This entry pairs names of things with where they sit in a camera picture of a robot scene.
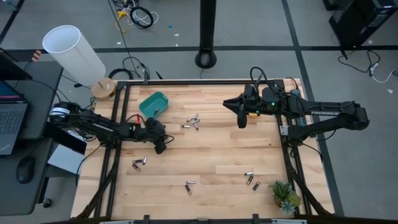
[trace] wooden tabletop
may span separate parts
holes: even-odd
[[[300,80],[296,81],[302,91]],[[286,91],[295,87],[288,79],[285,85]],[[239,129],[236,114],[222,105],[223,100],[237,97],[243,89],[244,85],[133,86],[127,117],[139,113],[139,104],[161,91],[169,98],[169,108],[157,119],[166,125],[167,134],[174,136],[175,141],[160,155],[155,153],[152,143],[123,142],[112,219],[142,220],[144,215],[163,220],[251,218],[253,213],[260,218],[285,217],[268,187],[275,180],[287,181],[276,119],[266,115],[248,118],[247,127]],[[112,106],[113,98],[98,102],[95,111],[110,118]],[[182,128],[196,113],[199,131]],[[305,143],[318,148],[314,138]],[[98,145],[89,143],[86,154]],[[300,146],[299,151],[308,188],[333,212],[318,153],[306,146]],[[78,215],[97,191],[103,156],[104,149],[99,149],[83,163],[71,217]],[[142,171],[137,172],[132,161],[144,156],[148,158],[147,164],[138,164]],[[246,185],[248,177],[243,174],[250,171],[254,171],[254,179]],[[196,182],[190,186],[192,195],[184,187],[188,180]],[[261,184],[253,191],[257,181]],[[107,200],[106,192],[101,214]]]

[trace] table frame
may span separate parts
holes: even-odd
[[[245,85],[245,84],[252,84],[252,81],[250,79],[234,79],[234,80],[148,80],[148,85]],[[128,102],[129,102],[129,94],[130,94],[130,89],[133,86],[138,86],[138,85],[143,85],[142,80],[128,80],[128,81],[118,81],[116,85],[116,92],[114,96],[114,103],[113,103],[113,110],[112,110],[112,115],[111,119],[113,121],[116,121],[116,116],[118,114],[118,106],[119,106],[119,101],[120,101],[120,96],[121,96],[121,90],[125,89],[124,92],[124,101],[123,101],[123,107],[122,107],[122,112],[121,112],[121,120],[120,122],[124,122],[126,120],[126,111],[128,107]],[[278,126],[283,125],[282,117],[281,116],[276,116]],[[291,119],[287,119],[287,124],[292,125],[293,122]],[[387,220],[377,220],[377,219],[368,219],[368,218],[350,218],[350,217],[337,217],[335,215],[326,215],[326,214],[321,214],[321,215],[312,215],[312,210],[311,210],[311,205],[309,203],[309,200],[316,201],[315,197],[312,195],[311,191],[307,188],[305,185],[305,178],[304,178],[304,173],[303,173],[303,168],[302,168],[302,163],[300,160],[300,154],[297,146],[293,147],[293,154],[294,154],[294,159],[295,159],[295,164],[296,164],[296,170],[293,168],[292,162],[290,161],[289,157],[289,152],[287,149],[287,137],[281,135],[280,130],[280,140],[282,143],[282,152],[284,155],[284,162],[286,166],[286,171],[287,171],[287,177],[289,183],[292,185],[293,190],[295,190],[295,184],[296,183],[299,188],[302,191],[302,197],[303,197],[303,204],[305,208],[305,214],[306,215],[301,215],[299,208],[296,209],[295,212],[295,219],[296,220],[306,220],[308,223],[389,223]],[[61,223],[100,223],[100,222],[106,222],[106,221],[111,221],[111,215],[112,215],[112,209],[113,209],[113,202],[114,202],[114,194],[116,190],[116,181],[118,177],[118,168],[119,168],[119,161],[120,161],[120,155],[121,155],[121,144],[122,141],[116,140],[116,142],[109,143],[106,145],[106,150],[104,154],[104,159],[103,159],[103,165],[102,165],[102,170],[101,170],[101,175],[100,175],[100,180],[99,180],[99,188],[97,193],[93,196],[91,199],[90,203],[86,206],[86,208],[82,211],[81,214],[79,214],[75,218],[71,218],[69,221],[65,222],[57,222],[59,224]],[[112,148],[115,148],[115,154],[114,154],[114,160],[113,160],[113,165],[111,167],[111,170],[108,172],[108,165],[109,165],[109,158],[111,154]],[[108,185],[110,184],[109,188],[109,197],[107,201],[107,207],[106,207],[106,215],[105,216],[100,216],[100,211],[101,211],[101,205],[102,205],[102,196],[107,189]],[[91,215],[92,211],[94,210],[94,216],[93,218],[89,218]],[[217,219],[217,220],[150,220],[149,215],[144,215],[142,220],[134,220],[134,223],[142,223],[142,224],[149,224],[149,223],[214,223],[214,224],[223,224],[223,223],[240,223],[240,224],[260,224],[260,223],[273,223],[276,219],[271,219],[271,218],[266,218],[266,219],[260,219],[258,214],[253,214],[252,218],[248,219]]]

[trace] teal plastic bowl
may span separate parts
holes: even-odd
[[[139,105],[139,110],[147,118],[156,118],[169,107],[169,99],[161,92],[152,94]]]

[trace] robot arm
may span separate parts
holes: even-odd
[[[285,134],[289,143],[300,144],[308,136],[333,131],[340,128],[362,130],[369,125],[366,110],[354,101],[342,103],[306,101],[299,96],[286,93],[282,80],[267,81],[268,87],[258,94],[258,87],[246,85],[243,94],[237,98],[224,100],[223,105],[238,115],[239,128],[245,128],[246,115],[254,113],[284,115],[295,119],[305,115],[334,116],[335,118],[307,126],[292,125]]]
[[[149,141],[155,144],[158,154],[167,148],[164,143],[168,137],[165,126],[154,118],[147,119],[142,128],[138,123],[116,123],[91,110],[83,109],[78,104],[61,102],[54,105],[50,121],[59,128],[74,128],[94,135],[100,142]]]

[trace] potted plant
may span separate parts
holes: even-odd
[[[274,192],[273,197],[275,203],[286,215],[295,212],[295,208],[301,203],[301,198],[292,190],[290,183],[277,180],[269,187],[271,187]]]

